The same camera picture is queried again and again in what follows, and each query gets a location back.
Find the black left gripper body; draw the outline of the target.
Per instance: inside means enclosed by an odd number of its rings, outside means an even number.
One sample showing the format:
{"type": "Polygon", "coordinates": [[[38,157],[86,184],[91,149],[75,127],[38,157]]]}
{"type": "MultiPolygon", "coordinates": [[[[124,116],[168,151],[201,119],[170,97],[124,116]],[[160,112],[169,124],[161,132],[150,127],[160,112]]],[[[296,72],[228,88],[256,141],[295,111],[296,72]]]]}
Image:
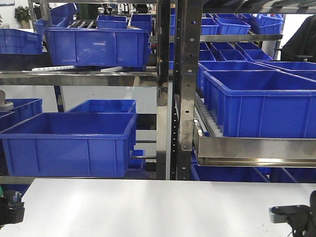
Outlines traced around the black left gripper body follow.
{"type": "Polygon", "coordinates": [[[14,190],[3,192],[0,197],[0,226],[21,223],[24,214],[25,207],[22,194],[14,190]]]}

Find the grey black right gripper body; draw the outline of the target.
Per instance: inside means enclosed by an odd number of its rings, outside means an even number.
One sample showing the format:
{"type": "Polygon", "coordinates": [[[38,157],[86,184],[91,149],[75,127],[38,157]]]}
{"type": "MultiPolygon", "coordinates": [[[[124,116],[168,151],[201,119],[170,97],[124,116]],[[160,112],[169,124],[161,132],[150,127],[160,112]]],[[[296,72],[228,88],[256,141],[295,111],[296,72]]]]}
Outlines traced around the grey black right gripper body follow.
{"type": "Polygon", "coordinates": [[[269,208],[272,223],[287,223],[293,237],[316,236],[316,191],[310,195],[310,205],[273,206],[269,208]]]}

